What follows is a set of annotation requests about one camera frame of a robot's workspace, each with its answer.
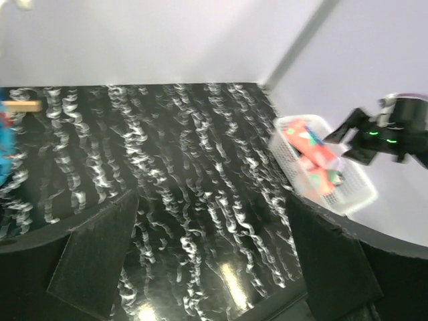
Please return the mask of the coral pink sock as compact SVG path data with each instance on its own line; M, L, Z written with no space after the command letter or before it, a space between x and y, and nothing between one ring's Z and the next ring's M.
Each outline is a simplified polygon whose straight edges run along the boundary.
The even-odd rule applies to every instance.
M338 169L340 160L303 119L293 120L283 131L286 140L317 167Z
M309 174L316 190L323 196L333 193L335 188L344 182L344 177L339 170L319 167L306 156L301 156L299 161Z

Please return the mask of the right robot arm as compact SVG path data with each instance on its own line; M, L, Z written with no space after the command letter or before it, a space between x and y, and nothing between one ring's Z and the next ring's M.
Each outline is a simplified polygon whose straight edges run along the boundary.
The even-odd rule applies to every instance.
M368 166L378 153L390 154L403 163L412 156L427 168L427 96L422 94L389 94L378 100L379 113L369 115L355 108L346 120L324 142L339 144L349 130L356 130L342 154Z

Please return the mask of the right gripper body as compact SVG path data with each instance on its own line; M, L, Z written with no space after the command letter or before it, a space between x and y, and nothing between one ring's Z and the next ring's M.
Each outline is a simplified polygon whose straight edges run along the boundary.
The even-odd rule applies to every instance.
M362 108L355 108L336 130L324 138L324 142L339 144L354 130L355 133L346 142L349 149L342 157L368 166L385 145L385 129L381 127L384 124L385 115L382 112L369 116Z

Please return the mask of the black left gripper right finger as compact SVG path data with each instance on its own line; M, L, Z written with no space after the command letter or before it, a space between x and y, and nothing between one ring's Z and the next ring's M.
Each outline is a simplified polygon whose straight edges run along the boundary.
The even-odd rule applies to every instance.
M426 320L427 248L294 193L286 211L316 320Z

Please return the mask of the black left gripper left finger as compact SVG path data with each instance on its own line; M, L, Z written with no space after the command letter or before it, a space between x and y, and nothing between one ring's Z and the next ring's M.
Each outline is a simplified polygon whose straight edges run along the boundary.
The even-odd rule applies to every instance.
M2 320L108 320L138 196L1 241Z

